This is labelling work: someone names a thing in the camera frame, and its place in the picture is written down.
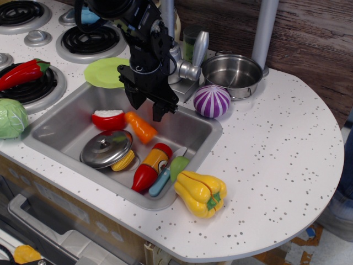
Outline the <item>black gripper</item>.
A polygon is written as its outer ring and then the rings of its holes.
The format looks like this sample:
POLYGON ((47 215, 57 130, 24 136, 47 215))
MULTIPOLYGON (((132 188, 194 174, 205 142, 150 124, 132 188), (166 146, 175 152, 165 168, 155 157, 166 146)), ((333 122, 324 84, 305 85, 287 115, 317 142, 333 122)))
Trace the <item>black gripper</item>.
POLYGON ((119 80, 124 84, 126 96, 134 109, 150 99, 153 105, 153 121, 160 122, 164 114, 175 113, 179 98, 168 83, 168 76, 156 69, 149 73, 135 72, 129 66, 120 65, 119 80))

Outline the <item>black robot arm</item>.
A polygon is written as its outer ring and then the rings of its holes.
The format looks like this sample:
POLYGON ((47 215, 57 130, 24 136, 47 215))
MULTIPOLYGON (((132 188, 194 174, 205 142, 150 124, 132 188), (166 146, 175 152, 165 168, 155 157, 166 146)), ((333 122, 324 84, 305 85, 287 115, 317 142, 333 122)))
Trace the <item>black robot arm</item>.
POLYGON ((171 67, 176 61, 170 54, 174 39, 153 1, 75 1, 74 17, 84 33, 107 22, 120 29, 130 48, 130 64, 118 66, 117 71, 135 109, 150 99, 154 102, 153 120, 157 122, 164 114, 177 111, 179 98, 168 83, 176 69, 171 67))

